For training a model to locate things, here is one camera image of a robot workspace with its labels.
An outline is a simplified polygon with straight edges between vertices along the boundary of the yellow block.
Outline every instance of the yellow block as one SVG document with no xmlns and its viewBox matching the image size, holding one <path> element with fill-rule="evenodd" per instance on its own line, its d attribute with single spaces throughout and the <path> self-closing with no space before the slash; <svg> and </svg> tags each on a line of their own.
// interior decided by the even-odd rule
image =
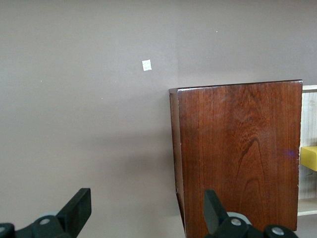
<svg viewBox="0 0 317 238">
<path fill-rule="evenodd" d="M 317 171 L 317 146 L 302 147 L 301 165 Z"/>
</svg>

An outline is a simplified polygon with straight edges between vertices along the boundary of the brown wooden box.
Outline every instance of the brown wooden box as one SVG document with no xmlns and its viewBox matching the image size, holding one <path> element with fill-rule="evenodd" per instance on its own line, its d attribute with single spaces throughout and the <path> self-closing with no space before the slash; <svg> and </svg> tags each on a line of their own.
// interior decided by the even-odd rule
<svg viewBox="0 0 317 238">
<path fill-rule="evenodd" d="M 170 89 L 176 194 L 187 238 L 205 189 L 257 229 L 297 228 L 302 81 Z"/>
</svg>

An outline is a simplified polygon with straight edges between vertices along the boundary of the white sticker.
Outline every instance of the white sticker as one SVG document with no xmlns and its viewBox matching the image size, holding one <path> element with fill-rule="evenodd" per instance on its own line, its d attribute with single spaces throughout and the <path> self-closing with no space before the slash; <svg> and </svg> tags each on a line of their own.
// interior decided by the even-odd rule
<svg viewBox="0 0 317 238">
<path fill-rule="evenodd" d="M 149 59 L 142 61 L 142 65 L 143 65 L 143 71 L 152 70 L 151 61 Z"/>
</svg>

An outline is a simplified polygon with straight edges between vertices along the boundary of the screw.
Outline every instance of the screw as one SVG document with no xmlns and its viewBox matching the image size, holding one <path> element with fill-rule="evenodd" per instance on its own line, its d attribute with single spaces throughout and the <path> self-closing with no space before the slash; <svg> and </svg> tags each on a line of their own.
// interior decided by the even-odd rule
<svg viewBox="0 0 317 238">
<path fill-rule="evenodd" d="M 284 231 L 279 228 L 279 227 L 273 227 L 272 228 L 272 232 L 278 236 L 283 236 L 284 235 Z"/>
<path fill-rule="evenodd" d="M 238 220 L 238 219 L 236 219 L 236 218 L 233 218 L 233 219 L 231 220 L 231 223 L 232 223 L 233 225 L 235 225 L 235 226 L 240 226 L 240 225 L 241 225 L 240 220 Z"/>
<path fill-rule="evenodd" d="M 49 223 L 49 222 L 50 222 L 50 219 L 45 218 L 45 219 L 43 219 L 43 220 L 40 221 L 40 225 L 45 225 L 45 224 L 47 224 L 47 223 Z"/>
</svg>

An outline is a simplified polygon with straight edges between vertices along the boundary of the gray wall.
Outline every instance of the gray wall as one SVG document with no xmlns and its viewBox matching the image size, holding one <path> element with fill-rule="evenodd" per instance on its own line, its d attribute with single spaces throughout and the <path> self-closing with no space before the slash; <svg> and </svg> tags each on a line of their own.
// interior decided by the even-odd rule
<svg viewBox="0 0 317 238">
<path fill-rule="evenodd" d="M 314 0 L 0 0 L 0 222 L 20 229 L 90 187 L 80 237 L 184 237 L 168 89 L 317 84 L 316 13 Z"/>
</svg>

